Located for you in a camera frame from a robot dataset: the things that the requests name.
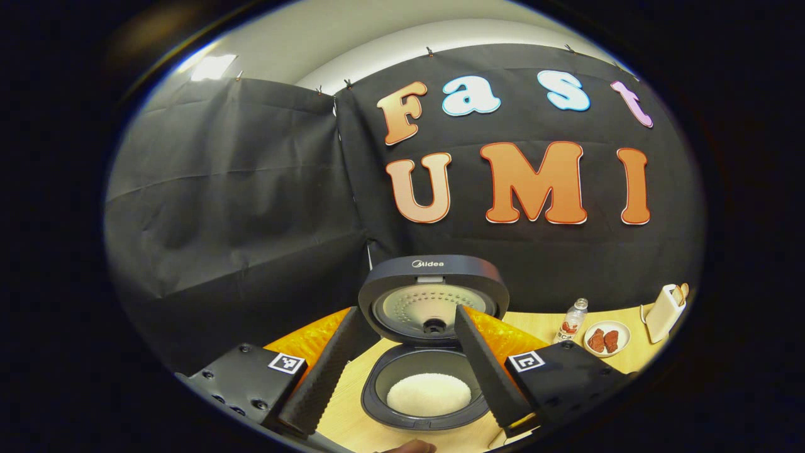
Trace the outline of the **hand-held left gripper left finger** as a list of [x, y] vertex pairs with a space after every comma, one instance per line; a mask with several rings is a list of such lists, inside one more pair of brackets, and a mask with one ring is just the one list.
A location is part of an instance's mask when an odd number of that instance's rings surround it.
[[366, 329], [356, 306], [310, 320], [301, 315], [267, 310], [209, 322], [184, 342], [175, 377], [250, 429], [308, 439]]

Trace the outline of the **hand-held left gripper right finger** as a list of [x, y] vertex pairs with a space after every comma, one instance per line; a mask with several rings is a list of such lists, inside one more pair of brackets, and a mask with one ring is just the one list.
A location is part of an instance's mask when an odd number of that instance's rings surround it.
[[631, 382], [579, 344], [538, 347], [522, 330], [466, 307], [455, 333], [497, 424], [508, 437], [551, 432], [588, 415]]

